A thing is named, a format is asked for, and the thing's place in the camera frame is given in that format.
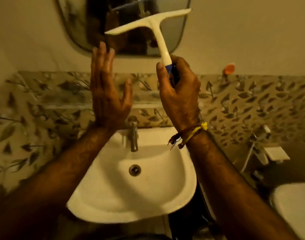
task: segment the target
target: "mirror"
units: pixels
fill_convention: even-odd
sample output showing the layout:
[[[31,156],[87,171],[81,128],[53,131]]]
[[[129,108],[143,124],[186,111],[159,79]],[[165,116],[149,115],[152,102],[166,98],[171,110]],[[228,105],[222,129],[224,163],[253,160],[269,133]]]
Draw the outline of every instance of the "mirror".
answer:
[[[190,0],[56,0],[66,32],[80,48],[92,52],[99,41],[116,54],[160,56],[152,31],[136,28],[120,35],[105,35],[110,29],[142,17],[189,7]],[[164,20],[161,30],[169,52],[180,43],[186,17]]]

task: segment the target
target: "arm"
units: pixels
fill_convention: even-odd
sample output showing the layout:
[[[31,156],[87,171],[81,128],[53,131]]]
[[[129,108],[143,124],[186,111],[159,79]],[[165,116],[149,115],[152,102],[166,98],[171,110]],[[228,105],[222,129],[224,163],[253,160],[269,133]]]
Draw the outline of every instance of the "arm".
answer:
[[[130,113],[131,83],[119,99],[112,79],[114,50],[100,44],[92,58],[91,92],[96,126],[0,202],[0,239],[18,237],[47,222],[65,207],[91,163]]]
[[[173,89],[166,69],[157,64],[160,97],[165,112],[178,131],[198,122],[200,82],[187,62],[172,57],[180,81]],[[217,221],[228,239],[297,239],[281,217],[251,189],[222,155],[207,133],[187,142],[198,179],[205,188]]]

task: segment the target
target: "faucet spout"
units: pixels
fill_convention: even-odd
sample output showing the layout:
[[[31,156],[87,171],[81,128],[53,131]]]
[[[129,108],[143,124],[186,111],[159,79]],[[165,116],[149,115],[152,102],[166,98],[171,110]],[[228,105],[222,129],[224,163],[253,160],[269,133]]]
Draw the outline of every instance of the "faucet spout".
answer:
[[[130,125],[130,132],[128,134],[128,139],[130,140],[131,144],[131,151],[136,152],[138,151],[138,119],[136,116],[130,116],[128,118],[128,122]]]

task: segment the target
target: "forearm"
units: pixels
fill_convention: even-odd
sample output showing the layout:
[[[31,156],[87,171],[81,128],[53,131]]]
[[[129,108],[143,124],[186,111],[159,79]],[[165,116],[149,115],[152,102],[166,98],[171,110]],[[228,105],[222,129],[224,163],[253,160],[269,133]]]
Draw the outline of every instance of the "forearm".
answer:
[[[296,239],[222,155],[206,132],[187,143],[211,207],[229,239]]]
[[[20,234],[65,207],[113,131],[94,127],[0,203],[0,239]]]

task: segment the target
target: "person's left arm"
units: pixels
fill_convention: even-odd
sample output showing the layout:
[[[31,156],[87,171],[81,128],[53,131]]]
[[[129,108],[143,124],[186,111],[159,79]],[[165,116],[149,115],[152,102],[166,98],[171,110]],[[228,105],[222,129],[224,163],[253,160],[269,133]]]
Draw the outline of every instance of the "person's left arm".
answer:
[[[29,231],[38,222],[53,219],[62,210],[102,147],[130,113],[131,82],[119,99],[112,78],[115,52],[105,43],[94,49],[91,92],[95,125],[56,160],[0,202],[0,239]]]

